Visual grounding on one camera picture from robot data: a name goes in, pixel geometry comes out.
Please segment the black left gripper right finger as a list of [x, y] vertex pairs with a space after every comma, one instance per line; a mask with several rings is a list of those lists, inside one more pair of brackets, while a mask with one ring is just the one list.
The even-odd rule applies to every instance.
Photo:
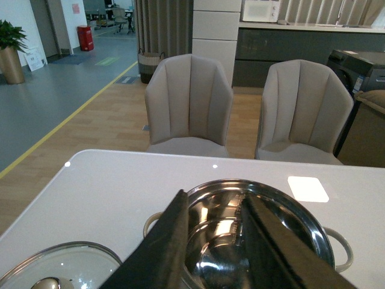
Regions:
[[256, 288], [354, 288], [317, 256], [258, 197], [241, 203], [246, 255]]

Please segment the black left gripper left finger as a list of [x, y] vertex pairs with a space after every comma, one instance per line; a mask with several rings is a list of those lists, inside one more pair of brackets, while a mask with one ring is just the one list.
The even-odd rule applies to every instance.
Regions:
[[188, 237], [188, 195], [179, 190], [135, 251], [101, 288], [179, 288]]

